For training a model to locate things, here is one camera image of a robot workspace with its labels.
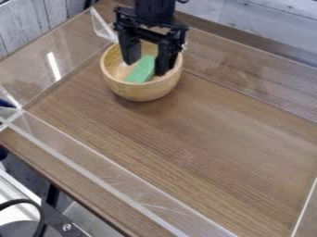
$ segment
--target yellow bowl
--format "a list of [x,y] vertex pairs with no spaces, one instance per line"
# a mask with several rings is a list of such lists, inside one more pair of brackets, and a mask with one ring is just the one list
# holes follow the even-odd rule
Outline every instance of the yellow bowl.
[[[150,43],[142,43],[142,54],[158,54],[158,47]],[[161,77],[155,76],[146,83],[131,83],[126,81],[128,74],[136,64],[128,66],[122,58],[120,45],[115,44],[104,52],[100,67],[108,88],[124,99],[146,102],[163,97],[177,86],[181,78],[183,55],[179,54],[175,67]]]

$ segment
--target wooden table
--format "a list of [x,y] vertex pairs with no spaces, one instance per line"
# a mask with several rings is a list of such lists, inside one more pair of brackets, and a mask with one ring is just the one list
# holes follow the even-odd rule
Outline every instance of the wooden table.
[[[115,5],[102,1],[96,6],[108,20]],[[63,30],[76,35],[86,24],[79,19]],[[43,48],[51,36],[23,53]],[[91,49],[71,40],[64,47],[75,59]],[[75,44],[82,47],[74,51]],[[317,177],[317,70],[195,29],[189,46],[181,83],[161,100],[138,104],[112,94],[100,51],[25,110],[234,234],[292,236]],[[9,68],[9,62],[0,65]],[[25,101],[36,93],[27,88],[19,92]],[[16,131],[1,131],[0,142],[124,234],[173,236]],[[88,164],[86,159],[78,164]],[[103,166],[90,163],[100,179]],[[316,235],[313,222],[306,223],[297,236]]]

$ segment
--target bowl rim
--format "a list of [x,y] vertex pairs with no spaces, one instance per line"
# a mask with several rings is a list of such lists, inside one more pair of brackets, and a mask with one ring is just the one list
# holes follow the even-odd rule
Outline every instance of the bowl rim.
[[[155,83],[161,83],[162,81],[166,81],[170,79],[170,77],[161,77],[158,80],[155,81],[147,81],[145,83],[134,83],[134,82],[128,82],[128,81],[118,81],[115,80],[115,77],[108,73],[108,70],[106,68],[106,64],[104,64],[104,61],[106,61],[106,56],[110,52],[110,50],[112,50],[115,47],[118,47],[119,44],[114,44],[107,50],[106,52],[103,53],[102,55],[102,58],[100,58],[100,68],[103,70],[103,73],[106,74],[106,76],[115,82],[120,83],[120,84],[126,84],[126,85],[134,85],[134,86],[145,86],[145,85],[151,85],[151,84],[155,84]],[[175,75],[178,73],[178,69],[182,68],[182,65],[183,65],[183,54],[179,53],[178,54],[178,58],[177,58],[177,62],[175,62],[175,67],[167,72],[170,73],[170,76]]]

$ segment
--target green sponge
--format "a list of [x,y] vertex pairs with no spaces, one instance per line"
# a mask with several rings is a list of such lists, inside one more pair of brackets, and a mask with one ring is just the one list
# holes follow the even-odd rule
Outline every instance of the green sponge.
[[155,57],[143,56],[139,64],[130,73],[126,81],[134,83],[145,83],[151,80],[155,72]]

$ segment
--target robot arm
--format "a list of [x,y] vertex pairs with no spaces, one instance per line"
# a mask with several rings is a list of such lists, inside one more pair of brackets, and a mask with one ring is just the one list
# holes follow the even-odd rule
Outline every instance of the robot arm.
[[[157,75],[162,76],[175,66],[178,53],[186,43],[189,26],[175,20],[175,1],[135,0],[135,8],[116,7],[115,30],[119,34],[123,59],[127,65],[142,57],[142,40],[158,45]],[[170,29],[167,34],[150,31],[151,27]]]

